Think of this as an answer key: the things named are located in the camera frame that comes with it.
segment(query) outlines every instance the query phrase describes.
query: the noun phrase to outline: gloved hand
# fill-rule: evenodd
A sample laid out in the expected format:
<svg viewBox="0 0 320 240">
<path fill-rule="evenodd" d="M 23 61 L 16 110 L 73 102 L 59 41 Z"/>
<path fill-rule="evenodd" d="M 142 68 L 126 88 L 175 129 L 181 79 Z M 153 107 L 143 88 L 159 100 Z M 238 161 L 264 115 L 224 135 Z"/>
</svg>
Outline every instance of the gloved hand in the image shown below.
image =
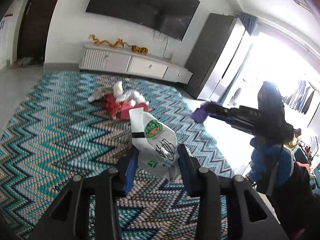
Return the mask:
<svg viewBox="0 0 320 240">
<path fill-rule="evenodd" d="M 272 169 L 278 162 L 278 170 L 274 188 L 284 184 L 293 173 L 293 158 L 291 150 L 281 145 L 257 145 L 257 138 L 250 141 L 254 147 L 251 155 L 251 171 L 248 174 L 250 180 L 257 184 L 262 181 L 262 177 L 267 174 L 267 169 Z"/>
</svg>

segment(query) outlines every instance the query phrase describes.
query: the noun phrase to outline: black tv screen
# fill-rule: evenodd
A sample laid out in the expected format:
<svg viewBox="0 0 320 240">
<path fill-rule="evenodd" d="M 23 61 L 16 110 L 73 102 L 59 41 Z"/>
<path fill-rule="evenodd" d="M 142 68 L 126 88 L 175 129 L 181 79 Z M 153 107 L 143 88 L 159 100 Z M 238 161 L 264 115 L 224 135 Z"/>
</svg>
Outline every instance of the black tv screen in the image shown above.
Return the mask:
<svg viewBox="0 0 320 240">
<path fill-rule="evenodd" d="M 135 22 L 182 40 L 198 0 L 90 0 L 86 12 Z"/>
</svg>

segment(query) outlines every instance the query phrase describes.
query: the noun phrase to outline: tv stand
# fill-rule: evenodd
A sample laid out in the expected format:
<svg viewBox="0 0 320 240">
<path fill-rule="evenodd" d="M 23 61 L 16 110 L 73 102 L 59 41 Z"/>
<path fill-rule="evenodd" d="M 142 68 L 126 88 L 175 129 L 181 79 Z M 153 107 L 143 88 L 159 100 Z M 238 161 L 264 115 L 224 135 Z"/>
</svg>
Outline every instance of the tv stand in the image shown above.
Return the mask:
<svg viewBox="0 0 320 240">
<path fill-rule="evenodd" d="M 84 45 L 84 56 L 80 69 L 114 72 L 150 77 L 169 82 L 188 84 L 192 73 L 173 64 L 165 58 L 144 55 L 125 48 L 111 48 L 108 45 Z"/>
</svg>

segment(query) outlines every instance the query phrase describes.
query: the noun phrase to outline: teal carpet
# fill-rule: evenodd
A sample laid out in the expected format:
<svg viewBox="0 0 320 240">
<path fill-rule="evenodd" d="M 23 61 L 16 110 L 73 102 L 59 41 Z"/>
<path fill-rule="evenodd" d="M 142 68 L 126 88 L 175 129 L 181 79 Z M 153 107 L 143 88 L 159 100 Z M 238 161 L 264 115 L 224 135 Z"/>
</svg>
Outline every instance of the teal carpet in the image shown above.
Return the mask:
<svg viewBox="0 0 320 240">
<path fill-rule="evenodd" d="M 233 172 L 204 126 L 173 87 L 140 79 L 60 72 L 45 75 L 16 109 L 0 145 L 0 209 L 22 238 L 36 225 L 60 190 L 76 174 L 95 176 L 127 151 L 130 122 L 111 120 L 87 98 L 101 86 L 122 80 L 150 102 L 151 113 L 172 128 L 202 166 Z M 90 235 L 94 237 L 94 199 Z M 187 196 L 182 180 L 172 183 L 138 169 L 132 191 L 118 201 L 123 239 L 194 239 L 199 200 Z M 221 202 L 222 238 L 226 204 Z"/>
</svg>

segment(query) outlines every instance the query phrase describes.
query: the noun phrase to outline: door handle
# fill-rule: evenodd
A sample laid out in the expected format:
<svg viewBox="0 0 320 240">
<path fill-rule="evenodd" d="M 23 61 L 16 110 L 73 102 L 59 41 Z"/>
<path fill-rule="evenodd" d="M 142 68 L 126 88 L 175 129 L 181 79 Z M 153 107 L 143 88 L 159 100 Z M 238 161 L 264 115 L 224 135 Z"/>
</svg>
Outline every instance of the door handle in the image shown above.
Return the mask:
<svg viewBox="0 0 320 240">
<path fill-rule="evenodd" d="M 27 9 L 26 15 L 28 15 L 28 13 L 29 13 L 29 11 L 30 11 L 31 4 L 32 4 L 32 2 L 30 2 L 30 3 L 28 4 L 28 9 Z"/>
</svg>

